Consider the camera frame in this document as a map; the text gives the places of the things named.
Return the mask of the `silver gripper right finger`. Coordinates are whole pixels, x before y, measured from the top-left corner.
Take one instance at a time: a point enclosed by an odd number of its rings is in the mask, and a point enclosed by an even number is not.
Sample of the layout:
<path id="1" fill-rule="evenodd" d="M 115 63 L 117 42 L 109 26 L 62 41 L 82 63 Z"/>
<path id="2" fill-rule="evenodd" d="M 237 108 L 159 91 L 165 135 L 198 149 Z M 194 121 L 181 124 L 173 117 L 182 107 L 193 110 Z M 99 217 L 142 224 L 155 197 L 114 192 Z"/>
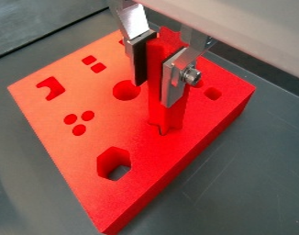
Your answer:
<path id="1" fill-rule="evenodd" d="M 187 84 L 198 85 L 202 72 L 197 68 L 197 60 L 217 43 L 211 36 L 187 25 L 182 26 L 181 40 L 186 47 L 163 62 L 161 103 L 165 107 L 171 107 L 181 99 Z"/>

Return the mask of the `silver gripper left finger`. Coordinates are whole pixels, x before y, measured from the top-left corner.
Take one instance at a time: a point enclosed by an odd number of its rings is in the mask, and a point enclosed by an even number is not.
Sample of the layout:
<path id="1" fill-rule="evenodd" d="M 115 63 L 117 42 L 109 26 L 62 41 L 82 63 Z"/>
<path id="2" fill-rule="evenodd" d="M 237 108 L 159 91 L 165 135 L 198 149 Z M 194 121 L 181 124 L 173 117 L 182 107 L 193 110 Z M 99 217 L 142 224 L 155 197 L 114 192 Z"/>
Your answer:
<path id="1" fill-rule="evenodd" d="M 109 0 L 109 5 L 123 35 L 126 54 L 131 64 L 133 83 L 141 86 L 147 80 L 146 43 L 158 34 L 150 29 L 142 4 L 134 0 Z"/>

